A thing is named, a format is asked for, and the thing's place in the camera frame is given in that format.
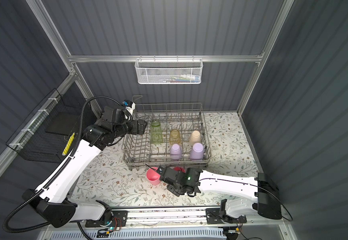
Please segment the pink cup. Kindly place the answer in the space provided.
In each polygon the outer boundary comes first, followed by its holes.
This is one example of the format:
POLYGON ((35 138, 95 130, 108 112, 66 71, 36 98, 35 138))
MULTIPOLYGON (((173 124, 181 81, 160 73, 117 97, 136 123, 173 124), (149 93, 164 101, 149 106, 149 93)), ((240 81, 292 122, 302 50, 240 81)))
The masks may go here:
POLYGON ((185 170, 184 168, 182 168, 182 167, 174 167, 173 170, 175 170, 175 171, 181 171, 181 172, 183 172, 183 173, 186 172, 186 170, 185 170))
POLYGON ((152 167, 149 168, 146 172, 146 178, 148 179, 149 183, 154 186, 159 185, 161 183, 161 176, 157 173, 157 170, 157 167, 152 167))

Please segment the green transparent cup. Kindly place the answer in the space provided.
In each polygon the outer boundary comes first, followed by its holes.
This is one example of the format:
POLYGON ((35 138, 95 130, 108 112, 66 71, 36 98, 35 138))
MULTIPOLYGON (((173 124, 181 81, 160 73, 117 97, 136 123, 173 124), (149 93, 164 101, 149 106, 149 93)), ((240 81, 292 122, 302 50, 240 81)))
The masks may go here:
POLYGON ((163 132, 161 123, 158 121, 151 122, 151 143, 162 144, 163 143, 163 132))

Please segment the lilac cup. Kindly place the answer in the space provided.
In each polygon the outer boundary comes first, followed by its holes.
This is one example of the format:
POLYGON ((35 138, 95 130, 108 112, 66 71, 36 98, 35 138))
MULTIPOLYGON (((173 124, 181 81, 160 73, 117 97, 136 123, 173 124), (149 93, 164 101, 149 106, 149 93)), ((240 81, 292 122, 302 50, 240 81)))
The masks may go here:
POLYGON ((174 161, 179 161, 182 158, 182 148, 179 144, 173 144, 171 146, 170 157, 174 161))
POLYGON ((202 143, 194 143, 190 152, 190 159, 192 161, 200 161, 204 158, 204 146, 202 143))

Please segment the yellow transparent cup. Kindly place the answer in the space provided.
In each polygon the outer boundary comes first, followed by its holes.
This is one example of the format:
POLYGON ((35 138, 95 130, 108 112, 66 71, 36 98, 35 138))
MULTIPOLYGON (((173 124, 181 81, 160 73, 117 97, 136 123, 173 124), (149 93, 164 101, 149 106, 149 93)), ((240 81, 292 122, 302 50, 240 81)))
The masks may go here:
POLYGON ((170 131, 170 137, 169 137, 169 143, 170 145, 181 145, 182 144, 182 139, 181 139, 181 133, 177 129, 172 129, 170 131))

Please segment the beige cup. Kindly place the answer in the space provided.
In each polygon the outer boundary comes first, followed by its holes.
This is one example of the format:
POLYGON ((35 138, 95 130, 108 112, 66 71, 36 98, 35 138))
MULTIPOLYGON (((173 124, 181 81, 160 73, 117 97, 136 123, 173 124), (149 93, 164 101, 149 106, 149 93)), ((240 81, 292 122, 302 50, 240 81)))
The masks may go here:
POLYGON ((201 143, 201 133, 198 130, 193 131, 189 138, 189 144, 191 146, 193 146, 196 143, 201 143))

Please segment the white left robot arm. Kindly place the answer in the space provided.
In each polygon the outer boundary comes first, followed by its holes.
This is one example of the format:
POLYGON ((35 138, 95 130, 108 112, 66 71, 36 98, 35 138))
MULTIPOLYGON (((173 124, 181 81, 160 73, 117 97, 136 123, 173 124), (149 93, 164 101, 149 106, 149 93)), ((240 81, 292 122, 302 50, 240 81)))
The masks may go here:
POLYGON ((59 228, 69 222, 79 223, 85 220, 98 221, 102 227, 111 225, 113 215, 110 206, 103 201, 89 204, 74 202, 67 197, 68 192, 88 164, 105 148, 116 145, 125 135, 143 135, 147 122, 134 120, 136 104, 125 100, 122 103, 117 102, 117 108, 106 107, 101 117, 85 128, 85 108, 95 99, 91 97, 83 105, 75 145, 71 152, 42 184, 24 193, 25 201, 2 224, 5 232, 24 233, 48 225, 59 228), (10 227, 10 220, 27 205, 45 219, 45 222, 25 228, 10 227))

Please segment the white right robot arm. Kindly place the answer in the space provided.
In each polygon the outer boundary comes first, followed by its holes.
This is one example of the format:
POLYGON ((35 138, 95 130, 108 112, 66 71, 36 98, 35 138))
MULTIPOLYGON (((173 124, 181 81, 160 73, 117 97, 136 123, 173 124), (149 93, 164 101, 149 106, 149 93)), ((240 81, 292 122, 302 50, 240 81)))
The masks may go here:
POLYGON ((201 193, 233 196, 234 199, 223 199, 220 203, 219 218, 225 223, 233 223, 250 213, 271 220, 284 219, 282 211, 286 207, 279 199, 279 188, 265 173, 258 173, 256 177, 232 177, 196 168, 182 172, 162 166, 155 172, 177 197, 193 198, 201 193))

